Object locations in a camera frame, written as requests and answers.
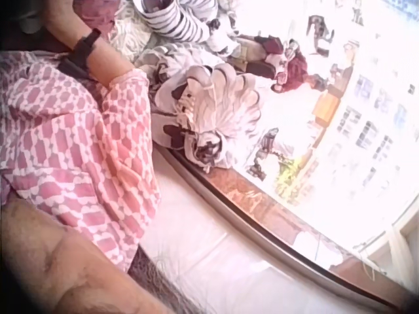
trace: floor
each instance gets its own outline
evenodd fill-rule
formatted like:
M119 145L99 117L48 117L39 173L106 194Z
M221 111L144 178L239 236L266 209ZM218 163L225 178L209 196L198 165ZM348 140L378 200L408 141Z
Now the floor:
M209 313L373 313L304 280L235 232L156 150L162 203L141 244Z

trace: black wristwatch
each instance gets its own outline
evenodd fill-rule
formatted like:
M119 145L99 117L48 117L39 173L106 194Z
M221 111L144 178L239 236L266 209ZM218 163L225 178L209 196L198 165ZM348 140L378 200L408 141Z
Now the black wristwatch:
M100 35L100 30L94 28L87 37L79 40L74 50L61 59L60 64L58 64L58 69L75 79L89 79L87 58L92 53L93 44Z

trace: toy figure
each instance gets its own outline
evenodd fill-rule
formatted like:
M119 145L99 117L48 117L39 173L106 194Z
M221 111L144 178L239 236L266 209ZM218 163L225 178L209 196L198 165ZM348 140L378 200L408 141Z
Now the toy figure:
M256 144L264 86L237 75L221 58L191 44L167 44L143 53L136 65L150 80L152 136L183 149L204 171L244 163Z
M245 35L236 40L240 47L227 60L236 70L275 80L271 89L276 93L298 88L304 82L307 62L297 41L283 44L277 37Z
M311 15L308 17L307 32L306 35L310 34L312 27L314 26L314 48L316 52L321 56L329 56L329 47L335 37L335 31L331 31L326 25L325 18L320 15Z

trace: window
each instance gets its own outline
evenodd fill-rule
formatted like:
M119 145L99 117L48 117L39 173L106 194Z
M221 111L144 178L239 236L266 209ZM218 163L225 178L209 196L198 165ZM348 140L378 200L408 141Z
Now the window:
M368 101L371 96L371 92L373 91L373 87L374 83L371 80L360 75L355 86L355 96L363 101Z
M371 121L368 121L365 124L361 134L359 134L359 137L356 141L356 145L361 148L368 149L372 144L374 138L377 136L377 133L377 128Z
M336 159L338 158L338 155L340 154L342 150L342 145L339 143L335 143L331 150L329 151L329 153L327 154L327 156L330 158L330 162L335 162Z
M382 113L388 113L392 101L393 99L390 95L381 88L380 93L374 102L374 108L380 110Z
M377 170L374 168L374 167L372 167L370 170L369 170L369 173L368 173L368 175L367 175L367 177L364 179L364 181L362 182L362 186L365 188L369 183L370 183L370 181L373 179L373 177L375 176L375 174L376 174L376 172L377 172Z
M360 118L361 114L359 112L347 107L342 119L340 119L340 123L337 128L338 132L349 138L353 127L358 124Z
M394 114L394 125L398 129L403 129L406 123L407 110L402 105L398 105L397 112Z
M373 158L379 162L387 159L388 152L393 145L393 140L390 139L387 135L384 136L383 140L381 141L381 144L377 149L375 150Z

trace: pink patterned shirt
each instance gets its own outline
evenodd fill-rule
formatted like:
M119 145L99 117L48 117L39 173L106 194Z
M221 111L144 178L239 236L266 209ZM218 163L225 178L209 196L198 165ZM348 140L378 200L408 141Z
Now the pink patterned shirt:
M0 52L0 195L10 188L128 270L160 200L145 73L109 89L46 52Z

